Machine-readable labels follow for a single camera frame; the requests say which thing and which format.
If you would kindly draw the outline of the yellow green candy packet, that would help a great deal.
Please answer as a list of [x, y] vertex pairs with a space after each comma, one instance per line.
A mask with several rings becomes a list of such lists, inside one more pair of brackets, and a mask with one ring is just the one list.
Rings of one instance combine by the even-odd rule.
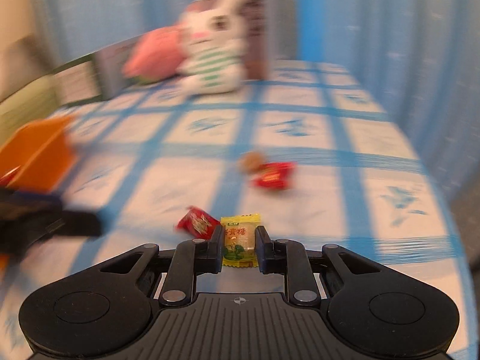
[[259, 214], [222, 217], [224, 228], [223, 265], [235, 268], [258, 267], [256, 228], [261, 225]]

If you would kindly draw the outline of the red foil candy packet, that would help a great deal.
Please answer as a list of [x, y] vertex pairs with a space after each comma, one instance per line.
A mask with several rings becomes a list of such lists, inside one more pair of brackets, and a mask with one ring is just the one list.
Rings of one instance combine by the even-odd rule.
[[295, 163], [292, 162], [266, 163], [252, 180], [252, 184], [270, 191], [289, 189], [295, 168]]

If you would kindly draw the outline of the brown round candy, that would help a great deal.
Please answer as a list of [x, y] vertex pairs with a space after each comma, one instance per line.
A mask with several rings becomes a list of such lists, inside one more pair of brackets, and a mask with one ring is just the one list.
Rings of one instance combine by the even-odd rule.
[[245, 174], [253, 174], [259, 172], [265, 163], [265, 156], [258, 151], [246, 152], [242, 154], [238, 160], [239, 169]]

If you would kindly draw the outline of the red white striped candy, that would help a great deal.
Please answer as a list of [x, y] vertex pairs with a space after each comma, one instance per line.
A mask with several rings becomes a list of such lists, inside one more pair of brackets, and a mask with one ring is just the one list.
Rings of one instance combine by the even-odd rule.
[[210, 240], [217, 226], [221, 222], [204, 210], [191, 205], [186, 214], [176, 225], [176, 230], [189, 233], [194, 238]]

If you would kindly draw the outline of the orange plastic tray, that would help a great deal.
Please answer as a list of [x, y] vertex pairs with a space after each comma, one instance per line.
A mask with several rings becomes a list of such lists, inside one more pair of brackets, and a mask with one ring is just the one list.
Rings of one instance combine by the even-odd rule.
[[32, 121], [1, 147], [1, 186], [48, 193], [76, 159], [68, 138], [72, 116]]

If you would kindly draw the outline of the blue white checked tablecloth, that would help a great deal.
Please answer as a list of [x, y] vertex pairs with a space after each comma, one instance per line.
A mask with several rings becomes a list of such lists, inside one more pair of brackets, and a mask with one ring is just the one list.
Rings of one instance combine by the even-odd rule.
[[56, 191], [93, 209], [103, 235], [33, 247], [1, 280], [1, 357], [30, 349], [18, 312], [35, 289], [144, 243], [189, 238], [191, 207], [259, 215], [273, 238], [335, 243], [444, 291], [460, 325], [449, 349], [475, 359], [465, 250], [440, 189], [388, 114], [342, 67], [282, 61], [266, 81], [187, 97], [176, 80], [63, 106], [76, 160]]

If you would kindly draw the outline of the light green sofa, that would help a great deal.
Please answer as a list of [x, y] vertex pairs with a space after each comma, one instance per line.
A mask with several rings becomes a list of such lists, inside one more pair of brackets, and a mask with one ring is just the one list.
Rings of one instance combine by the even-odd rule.
[[42, 76], [1, 102], [0, 141], [3, 145], [22, 126], [44, 119], [60, 106], [55, 78]]

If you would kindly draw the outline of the green white carton box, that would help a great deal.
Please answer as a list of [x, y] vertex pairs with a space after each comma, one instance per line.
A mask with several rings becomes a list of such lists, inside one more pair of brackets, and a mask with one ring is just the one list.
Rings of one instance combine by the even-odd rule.
[[110, 100], [134, 84], [123, 67], [139, 36], [103, 47], [76, 58], [54, 70], [58, 98], [62, 106]]

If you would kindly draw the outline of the pink peach plush toy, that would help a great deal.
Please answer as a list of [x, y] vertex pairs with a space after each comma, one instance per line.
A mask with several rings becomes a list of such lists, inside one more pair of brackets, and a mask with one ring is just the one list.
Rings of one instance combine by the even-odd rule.
[[122, 67], [124, 78], [151, 84], [173, 77], [185, 60], [179, 25], [143, 34]]

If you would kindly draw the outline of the white rabbit plush toy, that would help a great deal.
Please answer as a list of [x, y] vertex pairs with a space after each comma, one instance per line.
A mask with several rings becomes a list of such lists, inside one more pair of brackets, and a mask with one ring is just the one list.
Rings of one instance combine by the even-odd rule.
[[246, 78], [247, 24], [239, 13], [243, 0], [216, 0], [208, 10], [184, 11], [180, 45], [185, 60], [177, 71], [187, 96], [224, 94]]

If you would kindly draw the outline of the white brown paper box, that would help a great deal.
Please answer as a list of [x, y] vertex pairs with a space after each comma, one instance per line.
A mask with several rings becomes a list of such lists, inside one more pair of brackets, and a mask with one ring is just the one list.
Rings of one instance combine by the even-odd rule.
[[187, 12], [210, 11], [226, 4], [227, 8], [243, 18], [247, 53], [243, 62], [249, 80], [268, 80], [273, 63], [278, 57], [275, 36], [276, 0], [196, 0], [185, 8]]

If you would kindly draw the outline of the blue star curtain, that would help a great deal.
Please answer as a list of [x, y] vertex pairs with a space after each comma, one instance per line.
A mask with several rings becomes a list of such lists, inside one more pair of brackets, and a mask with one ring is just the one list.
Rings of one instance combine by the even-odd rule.
[[[58, 62], [173, 23], [195, 0], [32, 0]], [[479, 0], [274, 0], [281, 57], [345, 67], [440, 189], [479, 177]]]

